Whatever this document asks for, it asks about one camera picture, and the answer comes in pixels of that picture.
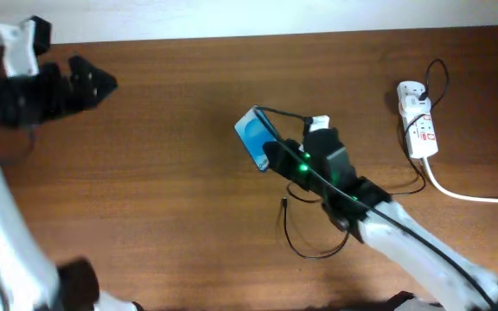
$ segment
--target white cable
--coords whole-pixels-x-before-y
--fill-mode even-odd
[[[435,186],[437,188],[437,190],[441,191],[442,193],[447,194],[450,197],[460,199],[460,200],[471,200],[471,201],[486,202],[486,203],[498,203],[498,199],[477,198],[477,197],[471,197],[468,195],[452,193],[451,191],[445,189],[444,187],[441,187],[441,185],[439,185],[439,183],[436,181],[436,178],[433,177],[433,173],[431,172],[431,168],[430,168],[430,163],[428,163],[428,158],[426,158],[426,157],[422,158],[421,162],[422,162],[422,166],[425,168],[425,171],[428,174],[428,177],[430,178],[430,181],[433,184],[433,186]]]

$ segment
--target power strip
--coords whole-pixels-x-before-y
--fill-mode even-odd
[[[424,114],[411,125],[406,135],[408,153],[413,159],[433,156],[439,151],[430,114],[431,101],[429,98],[419,100],[424,89],[424,85],[416,81],[401,82],[397,86],[399,112],[403,118],[403,129],[406,130],[408,124]]]

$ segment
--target blue and white package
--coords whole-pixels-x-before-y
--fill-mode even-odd
[[[257,164],[259,171],[265,172],[268,169],[269,162],[263,150],[263,144],[274,142],[276,139],[260,122],[255,113],[260,113],[260,116],[264,117],[265,121],[271,126],[271,123],[261,111],[255,111],[252,108],[235,124],[234,129],[238,132],[239,138],[241,138],[247,152]]]

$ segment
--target wooden surface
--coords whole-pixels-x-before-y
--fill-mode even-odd
[[[498,197],[498,28],[399,30],[53,47],[118,78],[96,111],[43,125],[35,153],[6,168],[12,193],[56,262],[83,255],[101,287],[147,309],[301,309],[424,291],[351,239],[311,262],[277,229],[286,181],[257,171],[233,125],[252,105],[328,114],[357,171],[388,191],[414,179],[399,147],[401,80],[450,69],[436,108],[441,184]],[[432,97],[443,85],[431,77]],[[299,138],[295,119],[274,117]],[[433,187],[397,200],[421,225],[498,274],[498,205]],[[293,203],[302,251],[340,240],[318,206]]]

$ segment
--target brown tabletop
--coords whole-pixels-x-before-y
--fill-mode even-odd
[[[433,112],[432,169],[450,190],[498,197],[498,28],[73,44],[42,59],[67,68],[74,54],[114,74],[119,89],[96,111],[43,125],[34,154],[4,172],[52,259],[88,257],[102,289],[148,309],[300,309],[425,294],[354,239],[317,262],[286,246],[277,227],[286,180],[259,173],[233,130],[253,105],[330,115],[360,175],[410,190],[419,184],[408,185],[415,174],[398,142],[395,87],[424,81],[442,58],[451,82]],[[435,68],[433,98],[443,82]],[[296,119],[271,119],[283,136],[301,137]],[[498,274],[497,204],[432,186],[396,200]],[[293,202],[290,219],[301,251],[341,239],[318,205]]]

